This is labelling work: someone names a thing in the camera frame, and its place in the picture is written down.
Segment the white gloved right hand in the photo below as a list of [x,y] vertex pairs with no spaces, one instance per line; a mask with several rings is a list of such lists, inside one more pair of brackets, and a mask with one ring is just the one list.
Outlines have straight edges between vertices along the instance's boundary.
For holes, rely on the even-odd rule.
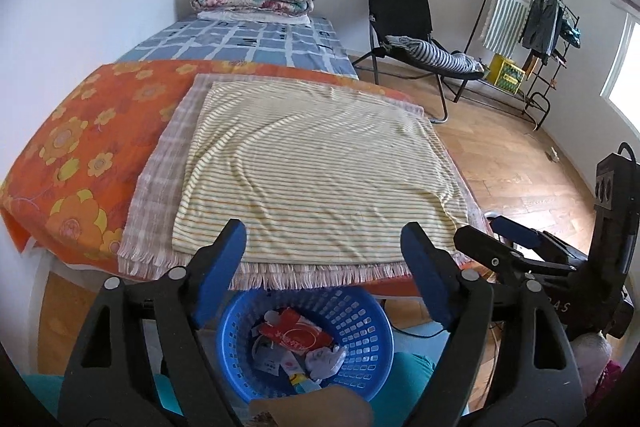
[[570,347],[584,398],[590,399],[594,395],[597,397],[609,392],[622,373],[622,368],[612,358],[611,343],[601,333],[588,333],[572,340]]

